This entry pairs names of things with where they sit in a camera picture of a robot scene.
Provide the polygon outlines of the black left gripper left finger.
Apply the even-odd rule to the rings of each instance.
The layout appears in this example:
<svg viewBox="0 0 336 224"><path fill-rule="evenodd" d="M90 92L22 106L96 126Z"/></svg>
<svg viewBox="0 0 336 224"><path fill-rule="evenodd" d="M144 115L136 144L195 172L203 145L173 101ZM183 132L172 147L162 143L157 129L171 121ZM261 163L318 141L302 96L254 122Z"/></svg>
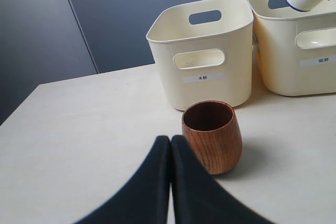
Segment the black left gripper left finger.
<svg viewBox="0 0 336 224"><path fill-rule="evenodd" d="M159 135L131 178L76 223L167 223L172 169L171 141Z"/></svg>

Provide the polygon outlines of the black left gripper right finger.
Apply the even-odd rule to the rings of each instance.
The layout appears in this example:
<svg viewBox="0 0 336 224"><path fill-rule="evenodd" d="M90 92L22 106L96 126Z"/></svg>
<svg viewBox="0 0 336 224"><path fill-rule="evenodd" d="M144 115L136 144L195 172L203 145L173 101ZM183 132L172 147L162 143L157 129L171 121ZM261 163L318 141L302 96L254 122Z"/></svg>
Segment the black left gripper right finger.
<svg viewBox="0 0 336 224"><path fill-rule="evenodd" d="M171 150L175 223L270 223L216 182L184 136L172 137Z"/></svg>

